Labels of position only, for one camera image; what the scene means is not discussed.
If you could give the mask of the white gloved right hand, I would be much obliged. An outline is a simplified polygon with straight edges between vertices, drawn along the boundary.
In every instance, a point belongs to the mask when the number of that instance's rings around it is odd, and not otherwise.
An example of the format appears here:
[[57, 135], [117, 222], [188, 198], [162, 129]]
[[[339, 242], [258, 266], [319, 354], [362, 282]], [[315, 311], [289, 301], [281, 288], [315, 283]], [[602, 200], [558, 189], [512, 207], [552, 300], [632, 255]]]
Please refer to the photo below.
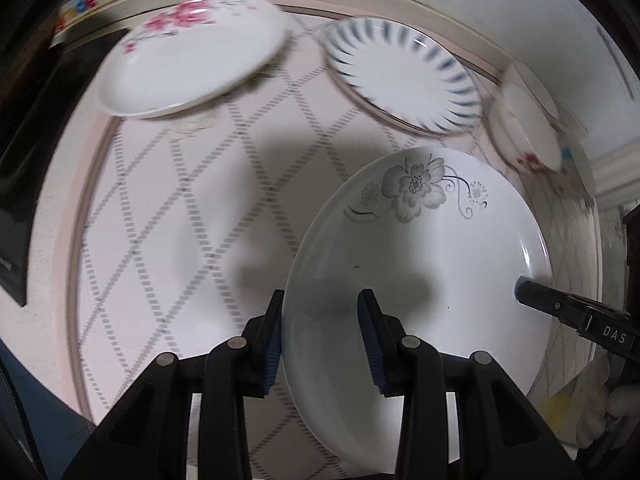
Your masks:
[[638, 425], [639, 386], [626, 385], [610, 390], [606, 386], [610, 375], [611, 362], [606, 354], [597, 356], [587, 367], [585, 404], [576, 426], [578, 448], [588, 448], [602, 437], [608, 418], [620, 422], [613, 448], [624, 445]]

